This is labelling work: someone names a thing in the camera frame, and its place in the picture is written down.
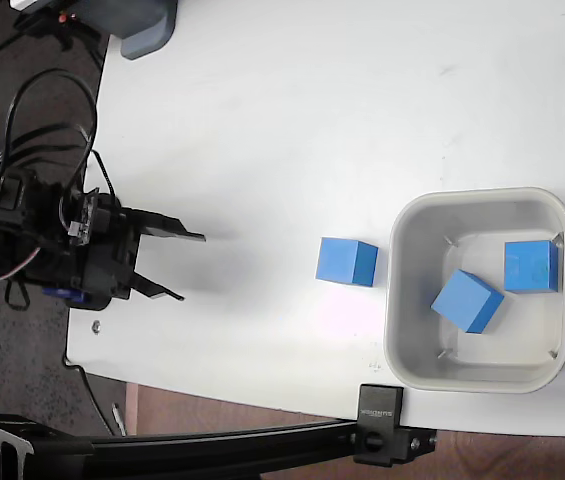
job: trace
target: black cable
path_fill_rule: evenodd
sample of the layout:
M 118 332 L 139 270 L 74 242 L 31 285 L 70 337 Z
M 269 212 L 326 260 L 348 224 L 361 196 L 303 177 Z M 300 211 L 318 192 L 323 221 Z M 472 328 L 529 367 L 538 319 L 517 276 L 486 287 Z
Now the black cable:
M 111 179 L 109 178 L 109 174 L 106 172 L 106 168 L 104 168 L 104 162 L 102 161 L 102 157 L 100 157 L 100 153 L 97 150 L 91 150 L 93 155 L 95 155 L 95 159 L 100 166 L 100 170 L 102 170 L 102 176 L 104 180 L 106 180 L 106 185 L 109 187 L 109 193 L 111 194 L 111 200 L 115 203 L 115 190 L 113 190 L 113 184 L 111 183 Z
M 56 167 L 71 168 L 71 165 L 67 165 L 66 163 L 55 162 L 53 160 L 48 160 L 48 159 L 43 158 L 43 157 L 28 158 L 28 159 L 24 160 L 23 162 L 18 163 L 18 167 L 19 168 L 27 168 L 31 165 L 36 165 L 38 163 L 44 163 L 44 164 L 47 164 L 47 165 L 55 165 Z
M 84 145 L 33 145 L 11 154 L 11 166 L 34 153 L 70 152 L 71 150 L 81 150 L 83 148 Z
M 12 141 L 11 136 L 13 131 L 13 123 L 15 120 L 15 115 L 17 113 L 18 107 L 20 106 L 20 102 L 22 101 L 24 94 L 29 90 L 29 88 L 31 88 L 42 78 L 45 78 L 47 76 L 59 76 L 62 78 L 66 78 L 67 80 L 77 85 L 77 87 L 82 91 L 82 93 L 84 94 L 87 100 L 89 110 L 91 113 L 92 124 L 89 133 L 86 134 L 85 130 L 79 125 L 76 126 L 68 123 L 61 123 L 61 124 L 53 124 L 33 130 L 24 135 L 21 135 L 20 137 Z M 83 148 L 82 158 L 80 159 L 78 167 L 74 171 L 73 175 L 71 176 L 71 179 L 69 180 L 69 184 L 65 188 L 64 196 L 66 197 L 67 192 L 70 190 L 70 188 L 73 186 L 73 183 L 77 179 L 79 172 L 82 170 L 82 168 L 84 168 L 84 165 L 86 164 L 86 160 L 91 153 L 91 149 L 93 148 L 93 142 L 95 141 L 95 133 L 97 131 L 97 118 L 98 117 L 97 117 L 97 108 L 95 104 L 95 97 L 93 96 L 93 93 L 89 89 L 89 86 L 80 77 L 66 70 L 62 70 L 58 68 L 44 70 L 36 75 L 33 75 L 26 82 L 24 82 L 22 86 L 17 90 L 16 94 L 13 97 L 13 100 L 11 101 L 11 104 L 9 105 L 5 128 L 4 128 L 4 145 L 3 145 L 3 150 L 0 153 L 0 181 L 4 177 L 4 173 L 6 172 L 7 168 L 9 168 L 13 164 L 12 152 L 15 149 L 39 136 L 46 135 L 54 131 L 70 128 L 73 130 L 77 130 L 82 134 L 85 140 L 85 145 Z M 27 152 L 27 154 L 32 154 L 32 153 L 35 153 L 35 151 Z
M 5 170 L 9 167 L 11 163 L 11 151 L 13 149 L 11 136 L 13 131 L 13 122 L 15 120 L 15 115 L 17 113 L 18 107 L 20 106 L 20 102 L 24 94 L 39 82 L 41 79 L 48 77 L 48 76 L 59 76 L 62 78 L 66 78 L 67 80 L 73 82 L 84 94 L 84 97 L 87 100 L 89 105 L 89 111 L 91 114 L 91 128 L 88 132 L 88 140 L 86 145 L 84 146 L 84 153 L 82 154 L 82 158 L 79 162 L 79 166 L 81 167 L 83 164 L 86 163 L 86 159 L 88 158 L 89 154 L 91 153 L 91 149 L 93 148 L 93 142 L 95 141 L 95 133 L 97 131 L 97 123 L 98 123 L 98 112 L 95 104 L 95 97 L 93 93 L 89 89 L 89 86 L 86 84 L 84 80 L 82 80 L 77 75 L 74 75 L 66 70 L 62 70 L 60 68 L 52 68 L 49 70 L 44 70 L 36 75 L 33 75 L 29 78 L 26 82 L 22 84 L 22 86 L 18 89 L 13 100 L 11 101 L 11 105 L 9 106 L 9 110 L 7 113 L 6 124 L 4 128 L 4 149 L 2 151 L 2 162 L 0 166 L 0 178 L 4 175 Z M 69 182 L 67 186 L 67 190 L 71 188 L 72 182 L 75 181 L 72 177 L 72 180 Z
M 69 363 L 69 359 L 67 357 L 68 347 L 69 347 L 69 324 L 67 322 L 66 343 L 64 344 L 64 353 L 62 354 L 62 366 L 66 370 L 77 370 L 78 372 L 80 372 L 80 377 L 82 378 L 82 383 L 84 384 L 84 388 L 86 388 L 86 391 L 89 394 L 89 399 L 91 400 L 91 403 L 93 404 L 93 407 L 95 408 L 98 417 L 100 417 L 100 420 L 102 420 L 102 424 L 104 425 L 104 428 L 106 428 L 107 432 L 109 432 L 110 435 L 115 436 L 115 432 L 113 431 L 113 428 L 111 428 L 109 421 L 104 416 L 104 412 L 102 411 L 102 408 L 100 408 L 100 404 L 95 398 L 95 394 L 93 393 L 93 390 L 91 389 L 91 384 L 89 383 L 89 378 L 86 376 L 86 371 L 84 370 L 82 365 Z

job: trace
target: wooden floor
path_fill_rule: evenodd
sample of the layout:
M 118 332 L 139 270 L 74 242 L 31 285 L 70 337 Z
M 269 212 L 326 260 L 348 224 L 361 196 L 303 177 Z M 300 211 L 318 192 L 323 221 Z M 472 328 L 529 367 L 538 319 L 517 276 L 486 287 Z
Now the wooden floor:
M 320 419 L 136 385 L 130 385 L 127 394 L 127 426 L 138 434 L 209 432 Z M 270 473 L 264 478 L 565 480 L 565 438 L 440 432 L 436 452 L 408 465 L 383 469 L 341 459 Z

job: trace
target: floor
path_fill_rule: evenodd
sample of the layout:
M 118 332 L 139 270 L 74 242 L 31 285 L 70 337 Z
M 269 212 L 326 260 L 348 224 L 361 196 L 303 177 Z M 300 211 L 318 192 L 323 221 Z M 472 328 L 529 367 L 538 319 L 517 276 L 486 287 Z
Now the floor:
M 0 2 L 0 42 L 11 32 L 16 13 Z M 82 48 L 62 53 L 52 39 L 24 38 L 0 53 L 0 141 L 11 96 L 30 75 L 63 67 L 82 76 L 94 90 L 99 71 Z M 21 131 L 53 118 L 81 118 L 85 110 L 59 82 L 36 90 L 19 118 Z M 61 178 L 63 171 L 44 172 Z M 0 285 L 0 412 L 19 413 L 73 434 L 104 434 L 78 374 L 60 365 L 66 341 L 67 309 L 31 292 L 32 307 L 18 313 L 2 301 Z M 125 384 L 92 377 L 101 404 L 124 404 Z M 212 431 L 293 424 L 315 417 L 200 399 L 139 387 L 131 389 L 127 418 L 137 433 Z M 565 479 L 565 438 L 512 437 L 441 432 L 438 451 L 391 470 L 354 465 L 350 460 L 270 474 L 271 479 L 309 478 L 543 478 Z
M 0 2 L 0 42 L 12 32 L 16 16 L 9 2 Z M 81 44 L 76 43 L 73 50 L 62 53 L 52 38 L 24 38 L 16 42 L 0 52 L 0 145 L 4 118 L 15 90 L 29 76 L 51 67 L 67 68 L 97 90 L 100 73 Z M 86 112 L 62 81 L 48 81 L 32 93 L 16 122 L 16 130 L 21 132 L 53 118 L 81 118 Z M 65 171 L 51 168 L 45 174 L 57 178 Z M 0 284 L 0 412 L 21 414 L 68 433 L 106 434 L 79 374 L 64 370 L 60 364 L 68 309 L 36 289 L 31 289 L 32 306 L 25 313 L 5 306 L 3 296 L 4 285 Z M 107 412 L 114 401 L 124 404 L 122 382 L 94 378 L 92 384 Z

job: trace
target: blue component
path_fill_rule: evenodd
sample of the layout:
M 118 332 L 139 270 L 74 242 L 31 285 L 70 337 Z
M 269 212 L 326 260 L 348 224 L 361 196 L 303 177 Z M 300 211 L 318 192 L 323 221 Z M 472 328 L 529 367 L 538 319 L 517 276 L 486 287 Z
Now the blue component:
M 349 285 L 373 286 L 378 248 L 357 240 L 323 238 L 315 278 Z
M 504 247 L 504 289 L 516 293 L 558 291 L 558 247 L 548 240 Z
M 431 308 L 467 333 L 482 333 L 504 300 L 486 282 L 463 270 L 456 270 Z
M 50 297 L 63 298 L 75 303 L 84 303 L 86 294 L 79 290 L 71 290 L 68 288 L 43 288 L 42 293 Z

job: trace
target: black clamp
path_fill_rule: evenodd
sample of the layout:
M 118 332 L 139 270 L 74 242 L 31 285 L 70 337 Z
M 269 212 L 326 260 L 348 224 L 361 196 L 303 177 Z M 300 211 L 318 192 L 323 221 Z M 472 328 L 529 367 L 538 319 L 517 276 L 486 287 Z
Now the black clamp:
M 357 463 L 390 467 L 435 451 L 437 430 L 400 426 L 403 395 L 402 387 L 360 387 L 353 455 Z

